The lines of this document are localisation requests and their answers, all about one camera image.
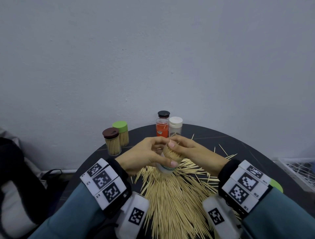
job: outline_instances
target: dark red lid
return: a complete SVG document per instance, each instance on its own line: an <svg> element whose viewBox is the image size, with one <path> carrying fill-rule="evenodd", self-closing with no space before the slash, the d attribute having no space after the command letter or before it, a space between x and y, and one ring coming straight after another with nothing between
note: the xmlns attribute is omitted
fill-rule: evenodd
<svg viewBox="0 0 315 239"><path fill-rule="evenodd" d="M167 119L170 115L170 112L168 112L166 110L161 110L157 114L160 118L166 118Z"/></svg>
<svg viewBox="0 0 315 239"><path fill-rule="evenodd" d="M105 139L114 139L119 135L119 129L114 127L108 128L104 130L102 134Z"/></svg>

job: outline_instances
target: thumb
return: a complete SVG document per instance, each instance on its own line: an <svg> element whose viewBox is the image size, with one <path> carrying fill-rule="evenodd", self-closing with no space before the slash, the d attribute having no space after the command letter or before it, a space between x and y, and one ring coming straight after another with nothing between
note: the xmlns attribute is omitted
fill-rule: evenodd
<svg viewBox="0 0 315 239"><path fill-rule="evenodd" d="M159 163L159 164L162 164L164 166L171 167L171 168L175 168L178 166L178 163L176 161L162 157L156 153L154 153L154 155L152 155L152 157L150 158L150 161L152 163Z"/></svg>
<svg viewBox="0 0 315 239"><path fill-rule="evenodd" d="M177 152L177 153L179 153L179 154L182 154L182 155L185 155L185 156L187 156L187 150L188 150L188 148L185 148L185 147L183 147L183 146L180 146L180 145L178 145L176 142L174 142L174 141L170 141L169 142L169 144L168 144L168 146L173 150L173 151L175 151L175 152Z"/></svg>

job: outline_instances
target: white wall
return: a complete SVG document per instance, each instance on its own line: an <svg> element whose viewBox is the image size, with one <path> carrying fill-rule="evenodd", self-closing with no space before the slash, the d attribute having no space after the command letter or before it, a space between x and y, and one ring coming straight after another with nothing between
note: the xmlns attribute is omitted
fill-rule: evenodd
<svg viewBox="0 0 315 239"><path fill-rule="evenodd" d="M313 1L0 2L0 126L73 169L169 110L268 157L315 155Z"/></svg>

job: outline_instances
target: white lid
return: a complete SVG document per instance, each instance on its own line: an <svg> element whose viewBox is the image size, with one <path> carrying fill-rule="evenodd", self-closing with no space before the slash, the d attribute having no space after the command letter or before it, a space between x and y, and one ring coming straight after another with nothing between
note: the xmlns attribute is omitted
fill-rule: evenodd
<svg viewBox="0 0 315 239"><path fill-rule="evenodd" d="M169 125L173 128L181 128L183 126L183 119L173 116L169 118Z"/></svg>

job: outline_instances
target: person's left hand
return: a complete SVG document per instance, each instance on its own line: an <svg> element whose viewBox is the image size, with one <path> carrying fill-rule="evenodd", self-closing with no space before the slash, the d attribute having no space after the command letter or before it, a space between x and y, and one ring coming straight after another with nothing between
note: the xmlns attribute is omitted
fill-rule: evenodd
<svg viewBox="0 0 315 239"><path fill-rule="evenodd" d="M118 156L116 161L129 176L135 175L145 166L155 166L155 163L171 168L177 167L177 162L159 155L162 152L159 149L162 149L168 143L169 139L162 136L145 138L133 148Z"/></svg>

